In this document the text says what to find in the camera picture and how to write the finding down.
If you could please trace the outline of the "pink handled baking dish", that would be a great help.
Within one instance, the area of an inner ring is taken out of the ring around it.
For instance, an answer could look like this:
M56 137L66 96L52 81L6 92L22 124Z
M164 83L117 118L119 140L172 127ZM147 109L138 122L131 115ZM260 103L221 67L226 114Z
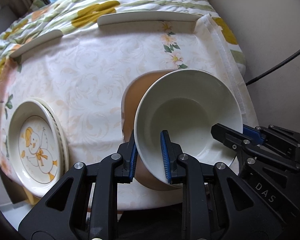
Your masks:
M130 139L138 105L147 89L149 89L155 81L170 72L170 69L148 72L134 79L126 88L121 100L121 126L124 142L128 142ZM151 190L173 191L177 189L177 187L167 185L155 178L145 167L141 158L137 159L135 179Z

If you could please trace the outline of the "white ribbed bowl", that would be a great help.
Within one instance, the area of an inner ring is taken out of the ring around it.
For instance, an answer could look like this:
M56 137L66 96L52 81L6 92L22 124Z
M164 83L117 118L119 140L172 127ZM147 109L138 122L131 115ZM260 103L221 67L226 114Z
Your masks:
M153 83L142 97L134 120L134 138L140 159L153 181L167 185L160 133L201 163L230 166L236 153L213 139L211 127L223 124L243 131L243 120L232 91L203 70L172 71Z

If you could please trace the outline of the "yellow duck plate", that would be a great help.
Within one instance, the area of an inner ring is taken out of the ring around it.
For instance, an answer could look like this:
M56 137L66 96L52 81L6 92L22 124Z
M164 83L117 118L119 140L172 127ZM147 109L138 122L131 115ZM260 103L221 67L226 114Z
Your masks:
M53 122L55 124L55 127L58 131L59 137L61 139L61 144L62 144L62 155L63 155L63 160L64 160L64 173L66 173L69 170L69 151L68 151L68 145L67 145L67 140L66 136L63 132L62 126L60 121L58 120L57 115L55 114L54 110L42 99L36 98L36 100L41 103L46 110L50 113L52 116Z

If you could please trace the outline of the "white duck cap plate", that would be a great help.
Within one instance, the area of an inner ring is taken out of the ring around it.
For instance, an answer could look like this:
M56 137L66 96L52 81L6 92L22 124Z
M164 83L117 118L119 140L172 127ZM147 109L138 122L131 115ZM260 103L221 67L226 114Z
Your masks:
M13 112L7 149L17 178L39 198L64 174L61 139L52 116L36 99L25 100Z

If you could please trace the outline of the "white floral tablecloth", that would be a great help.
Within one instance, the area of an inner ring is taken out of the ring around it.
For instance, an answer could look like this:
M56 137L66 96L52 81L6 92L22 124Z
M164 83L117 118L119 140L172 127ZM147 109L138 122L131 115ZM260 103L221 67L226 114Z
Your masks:
M194 22L143 21L80 30L8 60L0 77L0 167L41 197L77 162L98 163L135 134L135 178L117 208L181 202L168 185L160 132L202 163L230 165L235 152L211 137L257 116L234 46L210 15Z

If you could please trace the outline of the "floral green striped duvet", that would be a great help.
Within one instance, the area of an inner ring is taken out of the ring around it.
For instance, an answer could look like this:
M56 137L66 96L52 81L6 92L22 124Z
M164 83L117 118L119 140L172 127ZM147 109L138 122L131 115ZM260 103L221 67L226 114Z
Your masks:
M197 25L155 24L150 37L100 36L102 15L170 11L200 15ZM65 34L13 59L34 38ZM71 120L121 120L121 98L130 81L165 69L210 71L234 93L244 123L253 104L244 85L245 58L227 24L207 0L57 0L15 21L0 35L0 122L7 123L17 94L44 95Z

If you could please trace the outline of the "green striped pillow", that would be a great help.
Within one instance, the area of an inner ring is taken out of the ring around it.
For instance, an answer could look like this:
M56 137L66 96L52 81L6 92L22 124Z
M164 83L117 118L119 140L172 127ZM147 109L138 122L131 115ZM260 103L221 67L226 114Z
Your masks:
M39 9L42 9L45 6L46 6L46 4L43 1L33 0L32 4L30 5L30 7L28 9L28 12L31 13L31 12L37 11Z

